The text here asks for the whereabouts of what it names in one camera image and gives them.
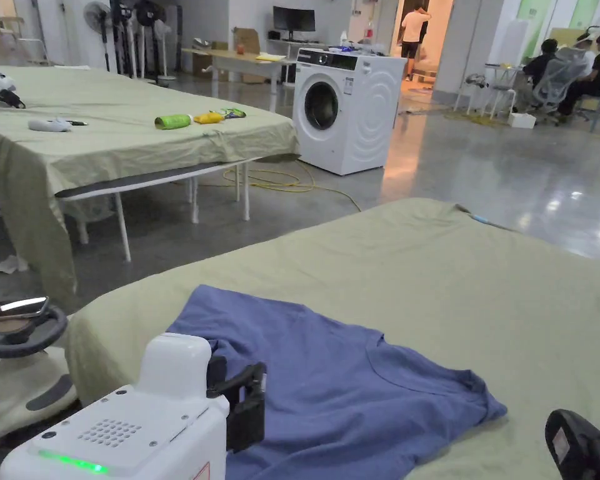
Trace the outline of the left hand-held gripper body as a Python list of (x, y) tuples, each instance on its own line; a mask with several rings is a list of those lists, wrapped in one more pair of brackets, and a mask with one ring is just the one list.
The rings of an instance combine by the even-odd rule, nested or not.
[(121, 386), (11, 451), (0, 479), (226, 479), (227, 456), (264, 439), (266, 366), (208, 384), (226, 359), (162, 334)]

